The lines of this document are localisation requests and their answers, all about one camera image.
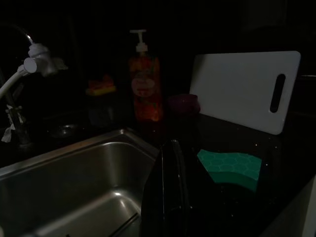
white cutting board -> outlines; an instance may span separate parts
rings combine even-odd
[[[300,59],[297,51],[197,55],[190,93],[198,96],[201,114],[279,134]],[[285,82],[278,110],[272,113],[280,74],[285,75]]]

cutting board handle hole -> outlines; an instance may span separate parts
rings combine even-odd
[[[278,110],[284,83],[285,83],[285,75],[284,74],[278,75],[278,77],[276,78],[275,90],[273,92],[273,96],[272,96],[272,100],[270,104],[270,111],[272,113],[276,113]]]

dispenser pump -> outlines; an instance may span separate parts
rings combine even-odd
[[[139,43],[136,46],[136,52],[147,52],[148,47],[143,42],[143,33],[146,32],[146,30],[131,30],[130,33],[138,34]]]

sink basin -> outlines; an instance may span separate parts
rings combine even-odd
[[[0,169],[5,237],[138,236],[157,155],[118,130]]]

dark countertop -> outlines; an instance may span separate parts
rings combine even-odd
[[[243,193],[225,185],[221,188],[234,202],[230,206],[232,218],[236,219],[236,224],[243,221],[249,236],[257,236],[265,229],[316,173],[315,118],[289,113],[284,131],[278,136],[204,115],[141,124],[121,119],[104,128],[93,127],[87,111],[77,112],[66,120],[73,118],[81,124],[73,137],[49,137],[47,128],[55,122],[46,121],[30,126],[30,131],[34,131],[32,136],[37,138],[30,151],[17,149],[14,142],[0,144],[0,167],[123,127],[134,129],[156,147],[167,138],[178,137],[189,142],[196,151],[247,153],[262,159],[256,192]]]

